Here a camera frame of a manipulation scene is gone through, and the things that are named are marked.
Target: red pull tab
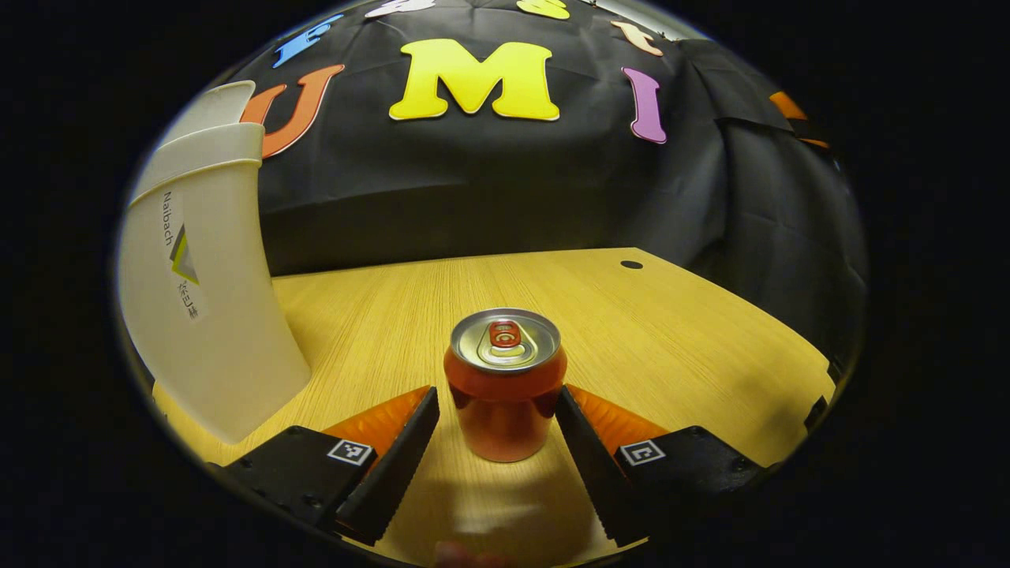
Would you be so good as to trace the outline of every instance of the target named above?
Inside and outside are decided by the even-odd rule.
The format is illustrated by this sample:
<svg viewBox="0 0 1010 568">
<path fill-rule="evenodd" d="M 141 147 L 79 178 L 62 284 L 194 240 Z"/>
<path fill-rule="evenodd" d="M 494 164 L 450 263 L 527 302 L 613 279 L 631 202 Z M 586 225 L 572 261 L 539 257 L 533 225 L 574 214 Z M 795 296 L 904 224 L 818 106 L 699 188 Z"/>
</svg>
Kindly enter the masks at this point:
<svg viewBox="0 0 1010 568">
<path fill-rule="evenodd" d="M 500 349 L 512 348 L 522 342 L 519 325 L 508 319 L 500 319 L 492 323 L 488 334 L 491 336 L 491 345 Z"/>
</svg>

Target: black background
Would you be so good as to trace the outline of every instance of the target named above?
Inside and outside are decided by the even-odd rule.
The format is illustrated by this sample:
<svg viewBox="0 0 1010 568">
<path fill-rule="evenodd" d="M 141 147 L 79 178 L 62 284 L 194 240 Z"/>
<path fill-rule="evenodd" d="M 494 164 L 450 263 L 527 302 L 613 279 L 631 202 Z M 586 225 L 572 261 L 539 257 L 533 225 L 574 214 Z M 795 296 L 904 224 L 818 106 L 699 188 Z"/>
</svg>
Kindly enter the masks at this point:
<svg viewBox="0 0 1010 568">
<path fill-rule="evenodd" d="M 147 145 L 229 65 L 328 7 L 114 0 L 4 16 L 24 33 L 9 38 L 3 102 L 16 172 L 5 187 L 20 210 L 8 218 L 25 221 L 8 230 L 18 360 L 5 400 L 17 419 L 2 462 L 7 517 L 24 536 L 5 564 L 351 564 L 185 462 L 141 406 L 107 307 L 120 192 Z M 987 148 L 972 131 L 988 124 L 985 80 L 1001 66 L 973 32 L 985 14 L 966 2 L 674 9 L 827 132 L 865 212 L 872 291 L 863 362 L 823 428 L 746 511 L 664 554 L 993 561 L 1005 429 L 987 406 L 1002 405 L 1005 371 L 978 363 L 998 348 L 1006 262 L 986 247 L 1002 242 L 1006 184 L 983 179 Z M 38 150 L 21 158 L 24 135 Z"/>
</svg>

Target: black cloth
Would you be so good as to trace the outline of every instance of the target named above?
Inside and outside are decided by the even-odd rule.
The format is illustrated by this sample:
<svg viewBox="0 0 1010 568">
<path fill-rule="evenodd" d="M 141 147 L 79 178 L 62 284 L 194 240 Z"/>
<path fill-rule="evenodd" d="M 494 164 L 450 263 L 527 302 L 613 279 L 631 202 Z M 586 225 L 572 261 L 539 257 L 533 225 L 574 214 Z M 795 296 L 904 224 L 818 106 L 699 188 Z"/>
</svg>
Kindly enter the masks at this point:
<svg viewBox="0 0 1010 568">
<path fill-rule="evenodd" d="M 250 79 L 257 93 L 288 85 L 265 121 L 273 132 L 292 115 L 299 78 L 345 66 L 308 131 L 260 172 L 273 274 L 638 247 L 790 325 L 835 378 L 847 370 L 867 294 L 855 202 L 830 154 L 797 139 L 769 99 L 779 88 L 760 72 L 707 39 L 650 32 L 664 55 L 646 54 L 610 23 L 627 20 L 582 2 L 567 3 L 568 20 L 514 0 L 437 0 L 366 20 L 380 4 L 345 10 L 277 69 L 275 51 L 296 32 L 222 78 Z M 468 115 L 439 83 L 444 115 L 393 120 L 411 63 L 400 48 L 431 38 L 456 39 L 479 61 L 506 41 L 548 49 L 561 117 L 497 115 L 501 84 Z M 634 97 L 621 67 L 660 83 L 665 145 L 631 133 Z"/>
</svg>

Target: hand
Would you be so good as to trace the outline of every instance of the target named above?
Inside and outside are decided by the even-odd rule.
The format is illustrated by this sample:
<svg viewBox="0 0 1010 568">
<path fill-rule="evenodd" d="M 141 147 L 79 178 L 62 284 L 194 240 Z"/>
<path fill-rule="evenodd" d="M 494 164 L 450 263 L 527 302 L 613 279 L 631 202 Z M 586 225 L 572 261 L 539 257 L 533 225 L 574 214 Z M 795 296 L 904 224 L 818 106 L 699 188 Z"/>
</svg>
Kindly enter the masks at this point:
<svg viewBox="0 0 1010 568">
<path fill-rule="evenodd" d="M 481 553 L 474 556 L 467 547 L 454 542 L 435 543 L 435 563 L 432 568 L 509 568 L 507 558 Z"/>
</svg>

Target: can lid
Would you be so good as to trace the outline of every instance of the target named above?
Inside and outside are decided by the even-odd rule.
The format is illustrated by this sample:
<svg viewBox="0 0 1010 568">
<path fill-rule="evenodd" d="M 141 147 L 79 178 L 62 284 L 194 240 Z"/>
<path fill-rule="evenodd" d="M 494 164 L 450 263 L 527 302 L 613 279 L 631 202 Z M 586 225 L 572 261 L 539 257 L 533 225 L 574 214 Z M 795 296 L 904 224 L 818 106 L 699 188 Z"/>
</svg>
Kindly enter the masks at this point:
<svg viewBox="0 0 1010 568">
<path fill-rule="evenodd" d="M 452 329 L 457 357 L 491 373 L 528 371 L 558 352 L 561 334 L 549 319 L 518 308 L 497 307 L 465 317 Z"/>
</svg>

